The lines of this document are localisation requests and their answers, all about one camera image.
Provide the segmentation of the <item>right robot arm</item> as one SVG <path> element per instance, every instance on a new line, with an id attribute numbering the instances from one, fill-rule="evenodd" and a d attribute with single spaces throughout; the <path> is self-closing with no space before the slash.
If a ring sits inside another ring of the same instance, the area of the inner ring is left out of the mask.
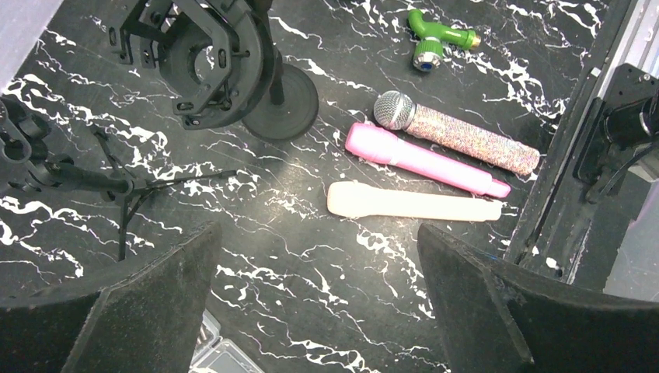
<path id="1" fill-rule="evenodd" d="M 601 202 L 627 170 L 658 148 L 658 80 L 624 63 L 615 69 L 603 98 L 586 116 L 584 146 L 574 177 L 588 187 L 584 199 Z"/>

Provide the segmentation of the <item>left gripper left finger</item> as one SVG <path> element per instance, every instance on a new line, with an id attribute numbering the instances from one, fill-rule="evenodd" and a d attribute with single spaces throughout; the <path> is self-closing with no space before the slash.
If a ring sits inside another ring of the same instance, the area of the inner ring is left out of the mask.
<path id="1" fill-rule="evenodd" d="M 3 372 L 185 372 L 221 244 L 208 222 L 177 244 L 1 301 Z"/>

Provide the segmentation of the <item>peach microphone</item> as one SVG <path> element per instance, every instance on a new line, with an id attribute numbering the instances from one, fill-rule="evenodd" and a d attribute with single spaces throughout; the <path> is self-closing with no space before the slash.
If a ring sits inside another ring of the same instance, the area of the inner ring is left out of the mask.
<path id="1" fill-rule="evenodd" d="M 326 204 L 329 212 L 345 218 L 389 216 L 482 222 L 496 221 L 502 214 L 500 201 L 387 190 L 355 181 L 332 183 Z"/>

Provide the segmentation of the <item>tall black tripod stand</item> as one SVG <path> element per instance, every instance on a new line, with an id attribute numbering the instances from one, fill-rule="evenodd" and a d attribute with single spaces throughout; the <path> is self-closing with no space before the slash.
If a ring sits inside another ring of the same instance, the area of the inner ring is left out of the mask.
<path id="1" fill-rule="evenodd" d="M 39 193 L 43 190 L 98 192 L 102 198 L 120 206 L 119 261 L 127 257 L 127 227 L 139 207 L 155 192 L 193 180 L 226 180 L 237 175 L 235 170 L 219 173 L 179 177 L 172 180 L 147 180 L 134 175 L 111 152 L 109 136 L 97 126 L 91 127 L 111 166 L 106 175 L 75 165 L 66 154 L 49 155 L 45 137 L 51 132 L 49 124 L 34 114 L 28 114 L 16 101 L 1 99 L 1 160 L 13 166 L 21 166 L 25 177 L 14 181 L 10 176 L 1 178 L 1 192 L 19 190 Z"/>

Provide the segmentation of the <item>pink microphone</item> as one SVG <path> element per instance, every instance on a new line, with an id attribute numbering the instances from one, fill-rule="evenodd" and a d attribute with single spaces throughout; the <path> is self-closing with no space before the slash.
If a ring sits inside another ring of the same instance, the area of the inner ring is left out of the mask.
<path id="1" fill-rule="evenodd" d="M 345 142 L 352 154 L 370 162 L 396 166 L 477 195 L 505 198 L 511 187 L 488 172 L 413 145 L 370 124 L 352 124 Z"/>

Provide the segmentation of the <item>rhinestone glitter microphone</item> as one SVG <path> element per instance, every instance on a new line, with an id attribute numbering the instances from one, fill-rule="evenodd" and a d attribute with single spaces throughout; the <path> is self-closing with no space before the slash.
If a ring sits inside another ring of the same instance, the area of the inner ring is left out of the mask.
<path id="1" fill-rule="evenodd" d="M 417 104 L 399 91 L 381 94 L 373 114 L 388 130 L 405 131 L 518 175 L 532 173 L 540 161 L 535 148 Z"/>

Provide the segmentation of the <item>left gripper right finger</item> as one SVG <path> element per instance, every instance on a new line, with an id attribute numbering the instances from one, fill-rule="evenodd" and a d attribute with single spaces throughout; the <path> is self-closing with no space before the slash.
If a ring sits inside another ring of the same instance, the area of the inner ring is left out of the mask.
<path id="1" fill-rule="evenodd" d="M 543 277 L 439 228 L 417 234 L 453 372 L 656 372 L 658 305 Z"/>

